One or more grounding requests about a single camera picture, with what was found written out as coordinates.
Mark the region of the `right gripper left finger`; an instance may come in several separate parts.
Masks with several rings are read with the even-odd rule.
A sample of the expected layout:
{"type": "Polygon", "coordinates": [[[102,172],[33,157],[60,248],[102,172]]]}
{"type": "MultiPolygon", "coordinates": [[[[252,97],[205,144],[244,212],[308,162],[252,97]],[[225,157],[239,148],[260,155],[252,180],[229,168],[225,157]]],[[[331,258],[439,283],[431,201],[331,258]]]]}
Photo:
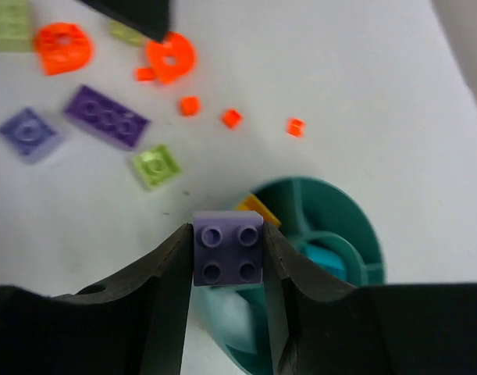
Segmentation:
{"type": "Polygon", "coordinates": [[[193,227],[74,295],[0,286],[0,374],[178,374],[193,227]]]}

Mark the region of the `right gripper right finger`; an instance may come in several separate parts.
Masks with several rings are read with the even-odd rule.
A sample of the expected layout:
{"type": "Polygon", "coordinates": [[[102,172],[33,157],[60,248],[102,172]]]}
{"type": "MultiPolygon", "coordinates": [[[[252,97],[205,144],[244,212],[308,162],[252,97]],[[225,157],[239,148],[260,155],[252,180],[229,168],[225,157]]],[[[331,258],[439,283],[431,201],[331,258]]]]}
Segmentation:
{"type": "Polygon", "coordinates": [[[276,374],[477,374],[477,284],[355,287],[263,229],[276,374]]]}

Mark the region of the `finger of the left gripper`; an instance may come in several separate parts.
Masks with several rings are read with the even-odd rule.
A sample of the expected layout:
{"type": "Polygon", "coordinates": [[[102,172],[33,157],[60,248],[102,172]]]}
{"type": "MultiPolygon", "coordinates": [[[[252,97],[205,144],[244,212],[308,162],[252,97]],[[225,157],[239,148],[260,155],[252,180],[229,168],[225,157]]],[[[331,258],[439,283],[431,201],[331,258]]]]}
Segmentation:
{"type": "Polygon", "coordinates": [[[162,42],[170,31],[170,0],[80,0],[80,2],[157,42],[162,42]]]}

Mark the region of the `teal oval lego piece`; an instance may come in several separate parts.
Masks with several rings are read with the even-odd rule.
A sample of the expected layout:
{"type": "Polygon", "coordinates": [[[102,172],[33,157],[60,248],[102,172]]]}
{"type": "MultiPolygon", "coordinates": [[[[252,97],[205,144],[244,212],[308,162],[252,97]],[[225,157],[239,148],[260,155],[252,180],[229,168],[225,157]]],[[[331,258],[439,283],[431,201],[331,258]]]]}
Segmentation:
{"type": "Polygon", "coordinates": [[[301,248],[301,253],[331,275],[347,280],[347,267],[335,252],[316,244],[306,244],[301,248]]]}

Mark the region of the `lavender square lego bottom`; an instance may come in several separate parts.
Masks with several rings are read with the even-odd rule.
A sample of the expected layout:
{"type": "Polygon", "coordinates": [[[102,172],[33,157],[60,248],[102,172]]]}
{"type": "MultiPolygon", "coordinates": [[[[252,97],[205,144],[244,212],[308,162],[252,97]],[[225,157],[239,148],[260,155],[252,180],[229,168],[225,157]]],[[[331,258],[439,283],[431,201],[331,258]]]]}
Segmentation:
{"type": "Polygon", "coordinates": [[[202,211],[193,216],[194,286],[262,282],[264,220],[255,211],[202,211]]]}

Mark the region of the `yellow orange square lego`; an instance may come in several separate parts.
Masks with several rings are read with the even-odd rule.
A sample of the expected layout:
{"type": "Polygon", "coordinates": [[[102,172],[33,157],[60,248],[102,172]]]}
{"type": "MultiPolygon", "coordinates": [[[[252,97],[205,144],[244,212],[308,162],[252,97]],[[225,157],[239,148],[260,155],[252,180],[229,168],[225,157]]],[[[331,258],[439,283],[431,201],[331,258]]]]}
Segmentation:
{"type": "Polygon", "coordinates": [[[249,194],[241,203],[239,203],[235,210],[239,211],[254,211],[262,216],[264,221],[272,223],[275,227],[280,228],[280,220],[265,206],[261,200],[253,194],[249,194]]]}

